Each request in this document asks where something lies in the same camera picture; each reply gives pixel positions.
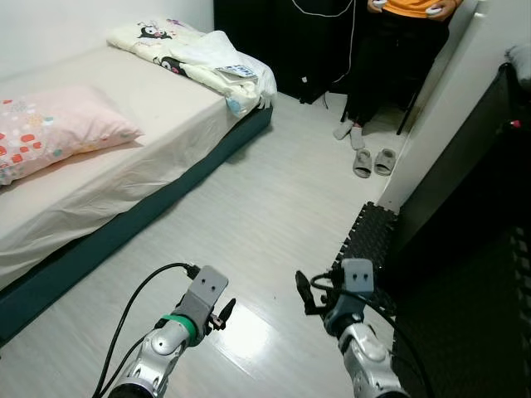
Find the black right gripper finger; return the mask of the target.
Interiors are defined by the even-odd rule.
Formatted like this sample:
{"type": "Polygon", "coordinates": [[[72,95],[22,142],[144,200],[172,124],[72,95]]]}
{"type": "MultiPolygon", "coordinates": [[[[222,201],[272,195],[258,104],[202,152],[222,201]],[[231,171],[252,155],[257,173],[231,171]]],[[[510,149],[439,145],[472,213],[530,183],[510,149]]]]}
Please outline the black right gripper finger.
{"type": "Polygon", "coordinates": [[[302,299],[304,314],[308,316],[319,315],[319,306],[314,300],[311,282],[302,270],[296,270],[295,272],[295,285],[296,291],[299,293],[300,299],[302,299]]]}

